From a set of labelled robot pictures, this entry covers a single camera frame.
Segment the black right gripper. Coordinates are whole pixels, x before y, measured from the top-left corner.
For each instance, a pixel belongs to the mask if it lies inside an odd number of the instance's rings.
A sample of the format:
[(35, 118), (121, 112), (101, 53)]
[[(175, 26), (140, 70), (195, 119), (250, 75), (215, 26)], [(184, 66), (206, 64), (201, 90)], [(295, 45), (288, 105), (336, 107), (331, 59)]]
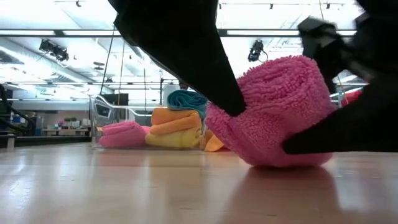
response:
[(308, 17), (298, 25), (303, 55), (316, 61), (329, 93), (343, 70), (374, 79), (357, 100), (286, 139), (286, 153), (397, 152), (397, 25), (367, 14), (355, 24), (349, 41), (327, 21)]

